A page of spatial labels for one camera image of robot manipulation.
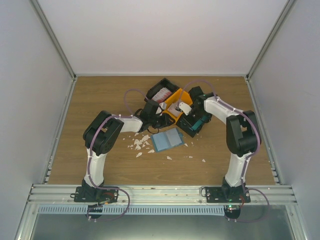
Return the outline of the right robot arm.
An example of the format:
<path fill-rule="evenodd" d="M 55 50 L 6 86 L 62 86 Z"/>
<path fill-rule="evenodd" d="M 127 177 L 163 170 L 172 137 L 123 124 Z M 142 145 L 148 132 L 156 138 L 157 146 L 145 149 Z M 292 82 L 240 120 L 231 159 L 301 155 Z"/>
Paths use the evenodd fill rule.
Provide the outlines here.
<path fill-rule="evenodd" d="M 225 124 L 226 145 L 230 151 L 227 173 L 222 180 L 221 196 L 228 203 L 245 193 L 246 173 L 249 162 L 260 149 L 261 136 L 253 111 L 237 109 L 213 93 L 205 94 L 197 86 L 189 90 L 194 113 L 209 114 Z"/>

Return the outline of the blue card holder wallet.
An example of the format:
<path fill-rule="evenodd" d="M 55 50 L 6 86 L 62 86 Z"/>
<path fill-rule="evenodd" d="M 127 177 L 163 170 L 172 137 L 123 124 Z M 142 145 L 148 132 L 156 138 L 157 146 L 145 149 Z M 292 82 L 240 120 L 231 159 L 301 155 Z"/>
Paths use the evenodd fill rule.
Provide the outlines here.
<path fill-rule="evenodd" d="M 183 134 L 176 128 L 153 134 L 151 141 L 155 152 L 163 152 L 184 145 Z"/>

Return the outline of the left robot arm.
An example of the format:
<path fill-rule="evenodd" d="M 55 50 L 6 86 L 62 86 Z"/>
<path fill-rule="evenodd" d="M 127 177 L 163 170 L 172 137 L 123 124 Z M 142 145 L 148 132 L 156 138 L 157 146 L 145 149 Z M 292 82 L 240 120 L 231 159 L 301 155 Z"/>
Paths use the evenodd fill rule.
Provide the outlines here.
<path fill-rule="evenodd" d="M 150 127 L 162 129 L 175 123 L 173 117 L 154 100 L 148 100 L 144 108 L 134 114 L 122 116 L 102 110 L 83 133 L 87 150 L 87 169 L 81 187 L 86 197 L 98 202 L 103 197 L 103 170 L 108 152 L 113 148 L 121 133 L 141 133 Z"/>

